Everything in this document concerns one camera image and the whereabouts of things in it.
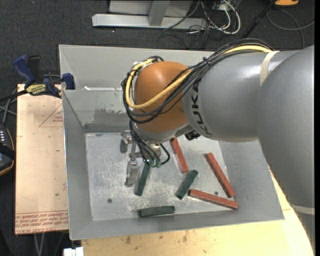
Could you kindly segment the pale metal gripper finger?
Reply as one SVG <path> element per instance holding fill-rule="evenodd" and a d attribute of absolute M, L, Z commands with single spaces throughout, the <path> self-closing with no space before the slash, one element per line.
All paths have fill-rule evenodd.
<path fill-rule="evenodd" d="M 134 184 L 137 182 L 139 171 L 140 171 L 140 166 L 137 160 L 130 160 L 127 163 L 126 180 L 124 182 L 124 185 L 126 187 L 134 186 Z"/>
<path fill-rule="evenodd" d="M 126 153 L 128 151 L 128 145 L 132 143 L 132 134 L 130 130 L 125 130 L 120 133 L 120 152 Z"/>

